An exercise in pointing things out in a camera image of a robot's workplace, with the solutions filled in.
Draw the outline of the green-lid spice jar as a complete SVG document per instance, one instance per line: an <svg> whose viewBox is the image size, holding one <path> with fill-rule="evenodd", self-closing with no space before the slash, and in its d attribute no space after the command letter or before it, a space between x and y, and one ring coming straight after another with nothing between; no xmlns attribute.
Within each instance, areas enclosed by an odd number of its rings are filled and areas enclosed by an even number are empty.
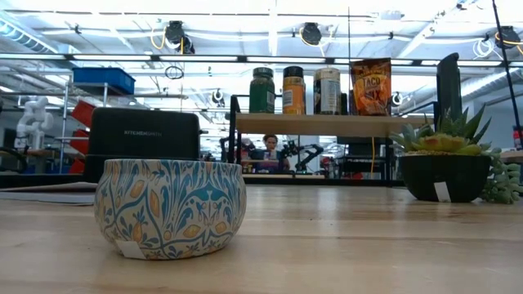
<svg viewBox="0 0 523 294"><path fill-rule="evenodd" d="M253 80L249 88L249 112L275 112L275 84L273 70L267 67L258 67L253 70Z"/></svg>

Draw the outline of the black-lid orange spice jar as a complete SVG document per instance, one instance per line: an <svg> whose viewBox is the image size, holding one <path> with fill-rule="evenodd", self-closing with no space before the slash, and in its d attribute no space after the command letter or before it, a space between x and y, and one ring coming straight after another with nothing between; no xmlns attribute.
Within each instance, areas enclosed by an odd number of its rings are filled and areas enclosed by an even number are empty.
<svg viewBox="0 0 523 294"><path fill-rule="evenodd" d="M306 113L306 85L302 67L289 66L284 69L282 103L284 114Z"/></svg>

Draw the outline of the round tan-top tin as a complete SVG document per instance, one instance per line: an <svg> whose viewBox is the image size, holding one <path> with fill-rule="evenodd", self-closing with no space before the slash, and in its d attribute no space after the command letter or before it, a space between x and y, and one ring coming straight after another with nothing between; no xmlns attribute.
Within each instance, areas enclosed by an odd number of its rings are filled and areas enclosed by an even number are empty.
<svg viewBox="0 0 523 294"><path fill-rule="evenodd" d="M314 114L338 115L341 112L340 71L322 68L314 76Z"/></svg>

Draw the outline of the raised wooden shelf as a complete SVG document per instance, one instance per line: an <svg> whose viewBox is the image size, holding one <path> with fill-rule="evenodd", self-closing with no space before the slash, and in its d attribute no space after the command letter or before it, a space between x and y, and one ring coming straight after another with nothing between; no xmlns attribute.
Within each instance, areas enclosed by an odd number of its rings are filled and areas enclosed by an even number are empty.
<svg viewBox="0 0 523 294"><path fill-rule="evenodd" d="M228 163L241 163L243 134L382 137L391 140L391 134L398 133L403 125L419 127L427 121L421 117L412 118L409 113L399 117L242 114L238 99L238 95L230 97L229 146L226 151Z"/></svg>

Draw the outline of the person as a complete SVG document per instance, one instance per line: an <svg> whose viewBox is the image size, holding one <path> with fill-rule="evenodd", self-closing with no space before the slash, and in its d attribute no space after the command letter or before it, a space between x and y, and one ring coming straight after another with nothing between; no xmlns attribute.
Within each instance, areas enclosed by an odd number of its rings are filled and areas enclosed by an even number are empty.
<svg viewBox="0 0 523 294"><path fill-rule="evenodd" d="M254 164L257 173L288 172L290 170L290 164L286 157L276 149L278 144L276 135L264 135L262 140L265 148L255 149L250 155L251 159L258 160L258 163Z"/></svg>

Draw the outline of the dark background workbench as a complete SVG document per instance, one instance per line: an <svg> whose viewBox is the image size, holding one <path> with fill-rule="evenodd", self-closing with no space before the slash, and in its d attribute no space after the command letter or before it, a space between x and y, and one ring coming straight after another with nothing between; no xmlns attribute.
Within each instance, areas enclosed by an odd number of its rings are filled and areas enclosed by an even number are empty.
<svg viewBox="0 0 523 294"><path fill-rule="evenodd" d="M382 137L336 137L329 177L344 180L390 180L391 140Z"/></svg>

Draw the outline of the floral candle tin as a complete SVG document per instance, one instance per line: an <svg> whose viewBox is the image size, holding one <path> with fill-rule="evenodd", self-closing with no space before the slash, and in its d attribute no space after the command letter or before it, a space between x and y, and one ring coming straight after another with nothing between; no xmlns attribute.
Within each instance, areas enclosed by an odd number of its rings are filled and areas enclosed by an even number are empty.
<svg viewBox="0 0 523 294"><path fill-rule="evenodd" d="M242 167L167 159L110 159L96 187L102 236L131 259L180 260L224 248L247 204Z"/></svg>

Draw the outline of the black toaster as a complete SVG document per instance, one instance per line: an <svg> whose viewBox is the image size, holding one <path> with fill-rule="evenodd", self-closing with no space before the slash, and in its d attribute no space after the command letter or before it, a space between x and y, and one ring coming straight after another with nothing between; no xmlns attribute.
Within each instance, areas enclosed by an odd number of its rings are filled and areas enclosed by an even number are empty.
<svg viewBox="0 0 523 294"><path fill-rule="evenodd" d="M99 107L92 125L83 179L97 182L108 159L197 160L200 125L196 114Z"/></svg>

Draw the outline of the black ceiling spotlight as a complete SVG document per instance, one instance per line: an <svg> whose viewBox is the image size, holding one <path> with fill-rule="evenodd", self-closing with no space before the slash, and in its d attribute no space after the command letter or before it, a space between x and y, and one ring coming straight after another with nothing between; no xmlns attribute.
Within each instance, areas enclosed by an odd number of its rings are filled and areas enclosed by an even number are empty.
<svg viewBox="0 0 523 294"><path fill-rule="evenodd" d="M165 28L166 45L182 55L193 55L194 44L183 29L183 22L171 20Z"/></svg>
<svg viewBox="0 0 523 294"><path fill-rule="evenodd" d="M523 41L512 26L502 26L501 32L496 32L494 39L498 48L506 50L523 45Z"/></svg>
<svg viewBox="0 0 523 294"><path fill-rule="evenodd" d="M322 33L318 25L314 22L306 22L299 30L301 40L307 46L317 47L320 44Z"/></svg>

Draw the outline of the blue storage bin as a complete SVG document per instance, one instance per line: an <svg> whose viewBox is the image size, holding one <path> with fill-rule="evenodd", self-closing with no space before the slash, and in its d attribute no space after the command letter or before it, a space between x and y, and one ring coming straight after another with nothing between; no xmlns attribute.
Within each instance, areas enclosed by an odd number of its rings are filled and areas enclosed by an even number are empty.
<svg viewBox="0 0 523 294"><path fill-rule="evenodd" d="M107 83L109 95L133 95L135 81L131 75L120 68L73 68L73 84L90 94L103 95L104 85Z"/></svg>

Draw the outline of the potted succulent plant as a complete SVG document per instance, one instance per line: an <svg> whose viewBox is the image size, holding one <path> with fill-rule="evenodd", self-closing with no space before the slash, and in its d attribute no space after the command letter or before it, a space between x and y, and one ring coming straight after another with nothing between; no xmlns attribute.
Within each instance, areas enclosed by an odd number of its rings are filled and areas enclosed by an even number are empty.
<svg viewBox="0 0 523 294"><path fill-rule="evenodd" d="M391 134L402 152L400 174L416 199L513 204L523 196L520 166L504 163L500 148L481 142L489 128L488 122L480 125L483 113L468 118L464 111L452 118L447 111L434 124L414 128L408 123Z"/></svg>

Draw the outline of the metal shelving rack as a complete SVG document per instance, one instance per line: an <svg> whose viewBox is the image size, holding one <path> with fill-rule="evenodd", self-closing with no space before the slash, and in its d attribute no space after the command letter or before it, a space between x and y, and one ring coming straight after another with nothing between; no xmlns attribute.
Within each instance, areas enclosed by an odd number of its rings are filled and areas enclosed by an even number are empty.
<svg viewBox="0 0 523 294"><path fill-rule="evenodd" d="M65 84L64 89L64 99L63 99L63 106L62 109L62 125L61 125L61 136L56 137L56 140L60 142L60 159L59 159L59 173L63 174L63 163L64 163L64 156L65 156L65 142L70 142L71 140L81 140L82 137L66 137L65 131L67 126L67 117L69 113L69 100L71 96L74 96L74 91L76 89L80 90L82 87L90 87L90 88L102 88L102 106L106 107L108 104L108 97L109 96L115 96L115 97L127 97L129 100L133 99L135 100L136 97L139 98L176 98L179 100L186 100L189 97L187 95L182 94L137 94L137 95L131 95L126 94L124 92L121 92L118 88L110 86L107 82L104 83L85 83L85 82L67 82Z"/></svg>

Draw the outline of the landscape cover book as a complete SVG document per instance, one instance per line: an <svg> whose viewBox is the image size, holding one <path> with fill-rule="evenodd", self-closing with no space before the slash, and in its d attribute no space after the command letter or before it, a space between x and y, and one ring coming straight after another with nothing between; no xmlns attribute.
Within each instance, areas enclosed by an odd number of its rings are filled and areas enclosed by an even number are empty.
<svg viewBox="0 0 523 294"><path fill-rule="evenodd" d="M33 201L72 205L92 205L97 184L74 182L0 189L0 200Z"/></svg>

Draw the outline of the white robot figure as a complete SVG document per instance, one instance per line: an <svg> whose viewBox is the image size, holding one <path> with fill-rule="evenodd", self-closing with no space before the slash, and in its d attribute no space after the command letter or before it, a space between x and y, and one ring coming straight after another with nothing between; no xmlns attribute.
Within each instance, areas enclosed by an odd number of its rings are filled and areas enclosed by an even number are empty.
<svg viewBox="0 0 523 294"><path fill-rule="evenodd" d="M24 105L24 113L16 125L14 146L17 149L43 149L45 131L52 128L54 118L46 111L48 99L34 98Z"/></svg>

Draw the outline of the black table frame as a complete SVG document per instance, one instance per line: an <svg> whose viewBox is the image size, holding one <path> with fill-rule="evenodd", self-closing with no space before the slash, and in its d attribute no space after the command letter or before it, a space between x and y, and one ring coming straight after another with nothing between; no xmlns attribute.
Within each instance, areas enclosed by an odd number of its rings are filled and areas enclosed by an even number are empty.
<svg viewBox="0 0 523 294"><path fill-rule="evenodd" d="M248 185L334 185L334 186L370 186L404 187L402 180L350 180L326 179L317 175L243 175ZM0 189L20 188L39 185L61 185L85 181L80 174L0 174Z"/></svg>

